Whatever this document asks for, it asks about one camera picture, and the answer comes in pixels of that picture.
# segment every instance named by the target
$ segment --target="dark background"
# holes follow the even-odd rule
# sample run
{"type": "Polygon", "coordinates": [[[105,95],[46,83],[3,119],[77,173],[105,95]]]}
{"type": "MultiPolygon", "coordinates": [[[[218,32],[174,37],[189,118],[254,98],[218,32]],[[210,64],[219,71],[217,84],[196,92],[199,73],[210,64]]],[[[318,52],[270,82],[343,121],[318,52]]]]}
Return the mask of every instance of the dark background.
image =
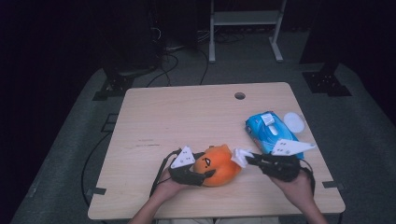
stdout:
{"type": "MultiPolygon", "coordinates": [[[[151,31],[141,20],[189,45],[195,44],[191,31],[208,27],[209,1],[114,0],[118,6],[112,7],[108,2],[0,2],[0,222],[12,218],[91,75],[112,60],[137,67],[157,65],[155,56],[161,51],[151,44],[151,31]],[[127,7],[115,13],[122,6],[127,7]],[[153,14],[146,13],[147,6],[153,14]],[[140,14],[128,14],[128,7],[140,14]],[[183,21],[178,18],[184,18],[185,29],[177,24],[183,21]],[[133,36],[134,41],[125,36],[133,36]],[[136,48],[136,43],[145,44],[136,48]]],[[[277,1],[216,2],[224,10],[278,6],[277,1]]],[[[396,123],[395,9],[390,0],[289,0],[282,29],[311,29],[301,63],[323,63],[329,58],[344,63],[396,123]]]]}

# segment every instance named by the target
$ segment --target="blue package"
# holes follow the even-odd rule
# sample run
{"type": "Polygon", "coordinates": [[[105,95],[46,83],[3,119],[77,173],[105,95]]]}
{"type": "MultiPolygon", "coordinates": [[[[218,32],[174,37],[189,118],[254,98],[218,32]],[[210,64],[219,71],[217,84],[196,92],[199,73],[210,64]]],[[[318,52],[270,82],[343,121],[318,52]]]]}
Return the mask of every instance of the blue package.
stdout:
{"type": "MultiPolygon", "coordinates": [[[[297,137],[273,111],[251,116],[246,121],[245,130],[264,154],[271,154],[279,139],[298,141],[297,137]]],[[[304,153],[300,152],[296,156],[298,159],[303,159],[304,153]]]]}

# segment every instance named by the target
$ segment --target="metal stand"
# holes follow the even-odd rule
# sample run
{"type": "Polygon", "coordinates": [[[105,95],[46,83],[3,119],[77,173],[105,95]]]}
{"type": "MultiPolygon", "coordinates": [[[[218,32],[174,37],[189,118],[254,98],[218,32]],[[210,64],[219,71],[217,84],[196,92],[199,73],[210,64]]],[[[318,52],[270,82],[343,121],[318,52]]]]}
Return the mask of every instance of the metal stand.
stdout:
{"type": "Polygon", "coordinates": [[[286,2],[282,0],[280,10],[267,11],[226,11],[215,12],[214,1],[210,5],[210,40],[209,40],[209,61],[216,61],[215,50],[215,26],[216,25],[263,25],[274,24],[276,26],[274,35],[269,37],[271,48],[275,54],[278,63],[283,62],[282,54],[277,46],[277,37],[279,35],[280,25],[282,23],[286,2]]]}

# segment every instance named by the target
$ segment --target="orange plush toy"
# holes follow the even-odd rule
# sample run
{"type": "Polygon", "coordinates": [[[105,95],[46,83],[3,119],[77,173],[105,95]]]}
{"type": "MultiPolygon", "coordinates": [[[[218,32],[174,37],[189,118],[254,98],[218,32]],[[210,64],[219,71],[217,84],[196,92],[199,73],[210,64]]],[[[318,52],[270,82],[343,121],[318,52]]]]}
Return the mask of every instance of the orange plush toy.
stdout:
{"type": "Polygon", "coordinates": [[[241,167],[231,160],[232,152],[227,145],[219,147],[210,147],[205,154],[196,160],[193,165],[193,171],[199,174],[215,170],[216,172],[209,178],[206,178],[203,185],[207,187],[217,187],[225,185],[233,180],[241,167]]]}

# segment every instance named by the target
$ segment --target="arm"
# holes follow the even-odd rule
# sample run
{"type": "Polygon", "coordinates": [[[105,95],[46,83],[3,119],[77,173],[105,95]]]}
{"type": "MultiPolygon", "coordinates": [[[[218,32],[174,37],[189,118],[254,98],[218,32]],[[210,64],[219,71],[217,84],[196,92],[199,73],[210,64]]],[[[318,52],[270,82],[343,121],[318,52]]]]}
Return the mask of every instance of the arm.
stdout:
{"type": "Polygon", "coordinates": [[[283,182],[270,177],[282,189],[286,198],[296,206],[306,217],[310,224],[327,224],[312,195],[310,179],[304,171],[300,171],[297,178],[291,182],[283,182]]]}
{"type": "Polygon", "coordinates": [[[181,185],[172,180],[168,169],[165,169],[154,193],[128,224],[150,224],[161,205],[186,187],[187,185],[181,185]]]}

